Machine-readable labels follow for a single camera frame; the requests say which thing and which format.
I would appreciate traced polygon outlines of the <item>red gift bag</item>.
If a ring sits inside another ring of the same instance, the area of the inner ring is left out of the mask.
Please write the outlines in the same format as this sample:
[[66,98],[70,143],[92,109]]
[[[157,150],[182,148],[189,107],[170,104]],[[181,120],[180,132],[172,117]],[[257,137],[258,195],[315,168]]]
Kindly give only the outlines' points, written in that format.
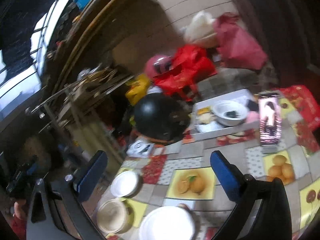
[[168,96],[178,95],[192,101],[198,93],[197,83],[217,74],[207,51],[196,45],[186,44],[176,50],[172,68],[153,78],[154,84]]

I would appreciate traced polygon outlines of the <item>white rectangular tray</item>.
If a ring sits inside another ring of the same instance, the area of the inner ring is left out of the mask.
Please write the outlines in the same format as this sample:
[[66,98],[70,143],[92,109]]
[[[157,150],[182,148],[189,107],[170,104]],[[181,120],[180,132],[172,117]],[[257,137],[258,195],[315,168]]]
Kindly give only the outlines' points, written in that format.
[[[190,135],[199,141],[257,129],[259,113],[248,108],[253,99],[249,90],[241,89],[196,103],[191,114]],[[206,107],[213,120],[202,124],[197,112]]]

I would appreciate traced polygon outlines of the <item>white foam bowl in tray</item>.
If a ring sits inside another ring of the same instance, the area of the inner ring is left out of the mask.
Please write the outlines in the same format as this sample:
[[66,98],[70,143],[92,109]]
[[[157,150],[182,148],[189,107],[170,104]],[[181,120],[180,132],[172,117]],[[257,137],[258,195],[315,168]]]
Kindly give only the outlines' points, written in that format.
[[213,105],[212,111],[216,116],[216,121],[227,127],[244,123],[249,113],[247,107],[231,100],[218,101]]

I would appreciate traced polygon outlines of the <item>beige round plate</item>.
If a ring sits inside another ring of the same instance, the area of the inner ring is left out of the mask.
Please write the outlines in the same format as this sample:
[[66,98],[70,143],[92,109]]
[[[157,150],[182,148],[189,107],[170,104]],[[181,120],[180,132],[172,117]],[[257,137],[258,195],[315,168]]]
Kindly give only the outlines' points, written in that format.
[[118,233],[128,223],[129,213],[125,204],[112,199],[104,202],[97,211],[97,226],[104,233]]

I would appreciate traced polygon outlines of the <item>black motorcycle helmet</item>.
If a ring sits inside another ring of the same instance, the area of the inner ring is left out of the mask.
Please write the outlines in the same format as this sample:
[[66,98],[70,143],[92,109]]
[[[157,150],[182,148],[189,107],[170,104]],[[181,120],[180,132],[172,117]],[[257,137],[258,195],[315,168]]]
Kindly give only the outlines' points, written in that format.
[[152,141],[182,140],[190,125],[188,112],[173,98],[161,93],[147,94],[134,106],[135,130]]

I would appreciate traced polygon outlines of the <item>smartphone on stand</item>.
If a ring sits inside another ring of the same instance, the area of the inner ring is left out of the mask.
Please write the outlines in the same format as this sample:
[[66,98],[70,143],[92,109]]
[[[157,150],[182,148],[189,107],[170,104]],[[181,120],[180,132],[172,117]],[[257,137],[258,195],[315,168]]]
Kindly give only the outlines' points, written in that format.
[[281,139],[281,109],[279,94],[259,94],[259,135],[261,146],[275,146]]

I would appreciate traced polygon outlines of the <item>metal storage shelf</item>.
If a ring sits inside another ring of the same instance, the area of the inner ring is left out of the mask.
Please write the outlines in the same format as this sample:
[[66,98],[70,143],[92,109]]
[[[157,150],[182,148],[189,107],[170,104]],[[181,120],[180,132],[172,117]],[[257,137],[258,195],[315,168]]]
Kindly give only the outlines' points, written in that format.
[[88,158],[97,150],[105,150],[111,162],[119,166],[124,161],[123,150],[95,109],[133,78],[133,75],[121,74],[116,69],[87,74],[35,106],[29,113],[48,116],[50,124],[77,154],[83,151],[83,157]]

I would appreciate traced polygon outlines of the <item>large white foam bowl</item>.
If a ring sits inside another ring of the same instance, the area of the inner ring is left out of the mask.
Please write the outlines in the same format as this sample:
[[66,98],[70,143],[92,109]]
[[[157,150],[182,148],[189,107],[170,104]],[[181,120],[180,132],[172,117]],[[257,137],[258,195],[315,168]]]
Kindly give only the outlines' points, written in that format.
[[191,214],[177,206],[163,206],[151,211],[139,227],[139,239],[193,239],[195,223]]

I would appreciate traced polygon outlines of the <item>yellow plastic bag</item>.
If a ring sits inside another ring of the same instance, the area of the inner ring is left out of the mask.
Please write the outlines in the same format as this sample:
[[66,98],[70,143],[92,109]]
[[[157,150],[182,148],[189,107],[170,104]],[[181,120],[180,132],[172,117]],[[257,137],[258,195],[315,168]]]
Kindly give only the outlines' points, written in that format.
[[129,90],[125,93],[126,98],[131,106],[134,106],[142,97],[146,96],[151,81],[144,73],[135,77],[129,85]]

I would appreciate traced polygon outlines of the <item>red printed bag on chair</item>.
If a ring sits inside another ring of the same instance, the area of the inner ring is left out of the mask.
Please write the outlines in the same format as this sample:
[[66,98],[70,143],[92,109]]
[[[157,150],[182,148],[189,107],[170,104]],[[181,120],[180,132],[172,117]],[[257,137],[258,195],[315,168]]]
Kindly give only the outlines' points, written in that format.
[[311,131],[319,128],[319,104],[304,85],[294,85],[279,89],[295,107]]

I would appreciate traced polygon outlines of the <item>pink helmet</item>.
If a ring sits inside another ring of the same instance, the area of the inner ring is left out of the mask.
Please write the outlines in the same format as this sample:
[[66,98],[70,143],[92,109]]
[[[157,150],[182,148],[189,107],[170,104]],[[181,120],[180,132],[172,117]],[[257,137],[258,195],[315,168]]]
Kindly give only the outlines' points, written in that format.
[[161,75],[172,68],[172,57],[163,54],[157,54],[151,57],[144,67],[144,73],[150,80],[157,75]]

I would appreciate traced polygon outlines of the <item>fruit pattern tablecloth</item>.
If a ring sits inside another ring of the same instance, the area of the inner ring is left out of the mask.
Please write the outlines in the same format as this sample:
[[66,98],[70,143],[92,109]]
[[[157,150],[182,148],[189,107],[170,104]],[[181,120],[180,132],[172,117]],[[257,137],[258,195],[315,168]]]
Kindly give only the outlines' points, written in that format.
[[121,197],[127,224],[104,239],[319,239],[319,104],[303,85],[279,91],[282,135],[274,150],[256,130],[156,148],[119,174],[140,184]]

